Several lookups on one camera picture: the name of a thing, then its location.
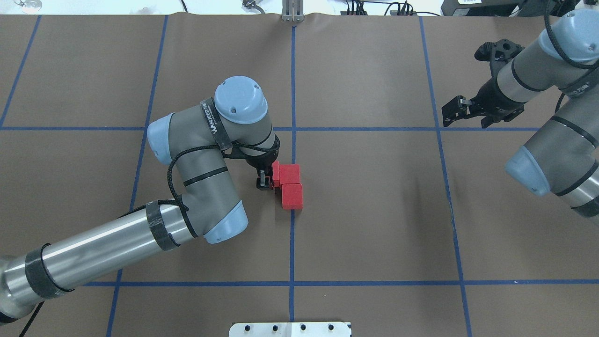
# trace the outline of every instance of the blue tape line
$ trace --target blue tape line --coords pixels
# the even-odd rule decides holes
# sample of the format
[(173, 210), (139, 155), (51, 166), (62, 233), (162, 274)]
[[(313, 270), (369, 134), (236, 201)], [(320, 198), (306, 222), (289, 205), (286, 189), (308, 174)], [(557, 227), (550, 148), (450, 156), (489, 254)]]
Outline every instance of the blue tape line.
[(21, 60), (21, 64), (19, 65), (19, 69), (17, 70), (17, 76), (14, 77), (13, 86), (10, 88), (10, 93), (8, 94), (8, 99), (6, 100), (6, 105), (4, 106), (4, 111), (2, 112), (2, 117), (0, 117), (0, 127), (4, 124), (4, 120), (6, 119), (6, 115), (8, 114), (8, 108), (10, 107), (10, 102), (13, 100), (14, 91), (17, 89), (17, 84), (19, 84), (19, 78), (21, 77), (21, 72), (23, 71), (23, 67), (25, 66), (25, 61), (27, 61), (27, 56), (29, 55), (29, 51), (31, 50), (31, 45), (34, 43), (35, 33), (37, 32), (38, 27), (40, 26), (41, 15), (38, 16), (35, 21), (34, 30), (31, 32), (31, 37), (29, 38), (29, 43), (27, 44), (27, 48), (25, 49), (25, 54), (23, 54), (23, 59)]
[(297, 131), (436, 131), (425, 127), (297, 127)]
[(144, 134), (141, 136), (141, 148), (140, 156), (137, 160), (137, 169), (135, 171), (135, 180), (133, 183), (133, 193), (131, 194), (131, 203), (129, 204), (129, 210), (135, 207), (135, 198), (137, 196), (137, 185), (140, 180), (141, 164), (144, 158), (144, 151), (146, 149), (146, 138), (147, 129), (150, 125), (150, 117), (152, 115), (152, 105), (154, 104), (154, 93), (156, 92), (156, 82), (158, 81), (158, 72), (160, 71), (160, 60), (162, 58), (162, 48), (164, 47), (164, 37), (167, 34), (167, 23), (168, 16), (164, 16), (164, 23), (162, 25), (162, 36), (160, 39), (160, 47), (158, 48), (158, 57), (156, 58), (156, 68), (154, 69), (154, 79), (152, 80), (152, 91), (150, 91), (150, 101), (148, 102), (148, 111), (146, 113), (146, 122), (144, 124)]
[[(434, 127), (275, 127), (275, 131), (437, 131)], [(442, 128), (441, 131), (532, 131), (539, 128)]]
[(289, 229), (289, 321), (295, 321), (295, 210), (291, 210)]
[(121, 287), (288, 287), (287, 281), (124, 281)]
[[(135, 197), (137, 196), (137, 184), (140, 180), (141, 164), (144, 158), (144, 150), (146, 148), (147, 128), (150, 124), (150, 116), (152, 115), (152, 104), (154, 103), (154, 93), (156, 91), (156, 82), (158, 81), (158, 72), (160, 71), (160, 60), (162, 57), (162, 48), (164, 47), (164, 38), (167, 34), (167, 23), (168, 16), (164, 16), (164, 23), (162, 24), (162, 35), (160, 37), (160, 47), (158, 48), (158, 57), (156, 58), (156, 68), (154, 69), (154, 78), (152, 80), (152, 91), (150, 91), (150, 101), (148, 102), (148, 111), (146, 113), (146, 123), (144, 124), (144, 134), (141, 137), (140, 155), (137, 160), (137, 169), (135, 171), (135, 180), (133, 183), (133, 191), (131, 192), (131, 203), (129, 204), (129, 211), (133, 210), (135, 205)], [(123, 269), (119, 269), (116, 276), (116, 284), (114, 286), (114, 296), (112, 308), (110, 310), (110, 318), (108, 319), (108, 328), (106, 330), (106, 337), (110, 337), (112, 334), (112, 327), (114, 322), (114, 315), (116, 313), (116, 303), (119, 300), (119, 288), (120, 279), (123, 275)]]
[(116, 282), (113, 281), (92, 281), (84, 284), (84, 287), (114, 287)]
[(143, 127), (2, 127), (8, 131), (143, 131)]
[(424, 23), (422, 21), (422, 17), (419, 16), (418, 20), (420, 21), (420, 34), (422, 36), (422, 49), (424, 51), (424, 61), (426, 65), (426, 76), (428, 77), (428, 89), (431, 94), (431, 105), (432, 105), (432, 113), (433, 118), (435, 120), (435, 127), (437, 128), (437, 143), (439, 146), (439, 156), (441, 158), (441, 168), (443, 170), (443, 180), (445, 181), (445, 193), (447, 195), (447, 200), (449, 202), (449, 210), (451, 212), (451, 225), (453, 230), (453, 248), (455, 250), (455, 259), (458, 265), (458, 277), (460, 281), (460, 290), (462, 293), (462, 306), (464, 308), (464, 320), (466, 323), (466, 332), (468, 337), (472, 337), (472, 327), (470, 324), (470, 312), (468, 310), (468, 299), (466, 297), (466, 287), (464, 285), (464, 273), (462, 271), (462, 259), (459, 254), (459, 243), (458, 243), (458, 231), (455, 227), (455, 214), (453, 212), (453, 203), (451, 200), (451, 191), (449, 190), (449, 178), (447, 177), (447, 167), (445, 165), (445, 154), (443, 153), (443, 142), (441, 140), (441, 131), (439, 127), (439, 119), (437, 116), (437, 102), (435, 99), (435, 91), (432, 86), (432, 75), (431, 75), (431, 64), (428, 59), (428, 48), (426, 46), (426, 35), (424, 33)]
[(110, 306), (110, 316), (108, 316), (108, 327), (106, 328), (106, 337), (110, 337), (112, 335), (112, 326), (114, 324), (114, 315), (116, 314), (116, 303), (119, 299), (119, 282), (121, 277), (123, 276), (123, 269), (119, 269), (119, 272), (116, 274), (116, 282), (114, 285), (114, 293), (113, 293), (113, 303)]
[(441, 131), (533, 131), (537, 132), (539, 128), (442, 128)]
[(464, 281), (465, 285), (599, 284), (599, 279), (499, 279)]
[[(291, 27), (291, 163), (295, 164), (295, 30)], [(289, 321), (295, 321), (295, 210), (289, 215)]]
[[(464, 280), (464, 285), (599, 284), (599, 279), (484, 279)], [(441, 281), (294, 281), (294, 287), (434, 287), (457, 286), (459, 280)], [(116, 282), (95, 281), (84, 287), (114, 287)], [(120, 281), (120, 287), (289, 287), (289, 281)]]
[(398, 287), (413, 285), (460, 285), (459, 281), (296, 281), (298, 287)]

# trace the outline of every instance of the white metal plate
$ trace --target white metal plate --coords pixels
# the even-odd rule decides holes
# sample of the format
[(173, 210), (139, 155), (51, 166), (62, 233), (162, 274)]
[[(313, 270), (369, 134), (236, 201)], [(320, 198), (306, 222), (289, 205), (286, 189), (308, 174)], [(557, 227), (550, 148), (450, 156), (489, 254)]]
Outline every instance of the white metal plate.
[(251, 336), (351, 337), (352, 324), (350, 322), (235, 323), (229, 330), (229, 337)]

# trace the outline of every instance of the black box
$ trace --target black box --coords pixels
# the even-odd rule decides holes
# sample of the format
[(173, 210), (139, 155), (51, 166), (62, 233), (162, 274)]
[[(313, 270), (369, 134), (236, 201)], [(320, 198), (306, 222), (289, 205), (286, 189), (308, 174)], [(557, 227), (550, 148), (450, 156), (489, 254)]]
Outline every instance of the black box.
[(521, 0), (444, 0), (444, 16), (510, 16)]

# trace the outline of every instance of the black tape band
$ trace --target black tape band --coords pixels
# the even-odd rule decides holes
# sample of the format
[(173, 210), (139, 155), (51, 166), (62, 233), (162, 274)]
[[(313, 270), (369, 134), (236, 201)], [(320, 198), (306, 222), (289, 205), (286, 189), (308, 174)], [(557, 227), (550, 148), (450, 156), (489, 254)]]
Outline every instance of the black tape band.
[(180, 245), (175, 242), (173, 236), (167, 232), (167, 228), (164, 226), (164, 220), (160, 213), (160, 205), (158, 201), (152, 201), (146, 204), (146, 218), (150, 231), (154, 236), (154, 240), (165, 252), (172, 251)]
[(220, 113), (216, 110), (216, 106), (214, 106), (214, 99), (209, 98), (207, 100), (203, 100), (199, 103), (202, 111), (204, 112), (204, 118), (210, 129), (210, 133), (212, 133), (212, 137), (214, 141), (219, 145), (220, 150), (224, 151), (233, 147), (233, 143), (229, 138), (229, 135), (226, 133), (225, 126), (223, 122), (220, 120)]
[(198, 181), (204, 180), (206, 178), (210, 178), (210, 177), (215, 176), (215, 175), (217, 175), (219, 173), (227, 172), (228, 170), (229, 169), (227, 168), (227, 166), (224, 166), (224, 167), (221, 167), (221, 168), (217, 168), (217, 169), (212, 170), (210, 172), (201, 174), (201, 175), (199, 175), (199, 176), (197, 176), (195, 178), (192, 178), (192, 179), (184, 181), (183, 182), (183, 186), (187, 187), (187, 186), (193, 184), (194, 182), (198, 182)]
[(535, 91), (535, 92), (541, 92), (543, 90), (541, 89), (537, 89), (537, 88), (533, 88), (530, 85), (524, 83), (520, 77), (518, 76), (518, 74), (516, 74), (516, 69), (514, 68), (514, 61), (512, 61), (512, 75), (514, 76), (514, 79), (516, 79), (516, 82), (518, 82), (519, 85), (521, 85), (523, 88), (528, 89), (530, 91)]
[(569, 98), (577, 98), (587, 93), (599, 84), (599, 68), (589, 70), (584, 76), (570, 83), (566, 88), (560, 88)]
[(60, 288), (50, 277), (41, 258), (44, 248), (49, 245), (47, 243), (38, 249), (32, 250), (25, 256), (25, 276), (27, 277), (27, 282), (34, 293), (47, 300), (61, 297), (65, 293), (72, 291), (72, 289)]
[[(501, 107), (502, 110), (507, 110), (507, 109), (515, 109), (515, 108), (517, 108), (517, 107), (519, 107), (519, 106), (521, 106), (521, 105), (524, 104), (523, 102), (516, 102), (515, 100), (513, 100), (513, 99), (509, 98), (508, 96), (506, 96), (503, 93), (503, 91), (501, 91), (501, 89), (499, 88), (499, 82), (497, 82), (497, 77), (495, 79), (490, 79), (489, 81), (491, 81), (491, 80), (494, 80), (493, 86), (491, 87), (491, 89), (495, 93), (495, 97), (493, 97), (493, 98), (500, 100), (495, 105), (497, 105), (498, 107)], [(476, 97), (478, 97), (478, 95), (476, 95), (472, 99), (475, 102), (476, 102)]]
[(17, 320), (18, 320), (18, 318), (6, 316), (5, 314), (0, 312), (0, 323), (8, 324), (8, 323), (12, 323)]
[(561, 123), (561, 124), (563, 124), (563, 125), (571, 128), (572, 130), (576, 131), (584, 139), (586, 139), (589, 142), (591, 142), (591, 144), (593, 144), (593, 146), (595, 148), (597, 148), (597, 146), (599, 146), (599, 142), (597, 141), (597, 139), (595, 137), (593, 137), (590, 133), (586, 132), (583, 128), (579, 127), (578, 125), (576, 125), (576, 124), (568, 121), (567, 119), (564, 119), (564, 118), (558, 117), (558, 116), (553, 116), (550, 119), (552, 121), (555, 121), (557, 123)]
[(256, 144), (247, 144), (247, 145), (249, 145), (249, 146), (258, 146), (258, 145), (264, 143), (265, 141), (267, 141), (270, 138), (270, 135), (272, 135), (272, 134), (273, 134), (273, 127), (270, 127), (270, 132), (268, 133), (268, 136), (266, 136), (266, 138), (264, 138), (263, 140), (257, 142)]
[(559, 193), (556, 193), (555, 195), (557, 195), (558, 197), (563, 197), (564, 195), (574, 191), (575, 189), (578, 188), (578, 186), (581, 186), (582, 183), (584, 183), (587, 179), (589, 179), (593, 175), (593, 173), (595, 173), (595, 171), (597, 171), (597, 167), (599, 167), (599, 162), (595, 161), (595, 164), (593, 164), (593, 166), (591, 167), (589, 172), (585, 173), (585, 175), (582, 176), (582, 178), (578, 179), (570, 187), (566, 188), (565, 190), (563, 190)]
[(582, 206), (572, 207), (572, 209), (584, 218), (592, 218), (599, 214), (599, 197), (594, 198)]

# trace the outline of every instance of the metal bracket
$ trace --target metal bracket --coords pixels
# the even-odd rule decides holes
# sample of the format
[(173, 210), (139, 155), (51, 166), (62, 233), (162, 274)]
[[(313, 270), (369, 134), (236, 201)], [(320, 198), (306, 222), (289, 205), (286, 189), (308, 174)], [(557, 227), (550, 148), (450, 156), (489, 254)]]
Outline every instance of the metal bracket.
[[(507, 39), (482, 44), (474, 53), (474, 58), (478, 61), (489, 62), (491, 69), (491, 80), (482, 88), (489, 88), (488, 83), (496, 83), (499, 70), (505, 67), (523, 49), (524, 47), (521, 45)], [(480, 126), (485, 129), (500, 121), (510, 122), (524, 111), (524, 105), (513, 110), (502, 110), (500, 107), (493, 106), (496, 97), (492, 95), (486, 97), (485, 95), (489, 95), (488, 91), (482, 93), (483, 97), (481, 97), (482, 88), (472, 100), (466, 100), (464, 96), (456, 96), (445, 104), (441, 108), (443, 126), (448, 127), (451, 123), (460, 119), (483, 116)], [(491, 100), (491, 107), (489, 107), (489, 104), (482, 104), (489, 100)]]
[(229, 337), (351, 337), (350, 322), (236, 323)]
[(260, 12), (260, 14), (265, 14), (264, 10), (262, 9), (262, 7), (258, 6), (256, 4), (256, 0), (243, 0), (241, 2), (243, 7), (246, 7), (249, 10), (257, 10)]
[(283, 0), (283, 21), (304, 21), (304, 0)]

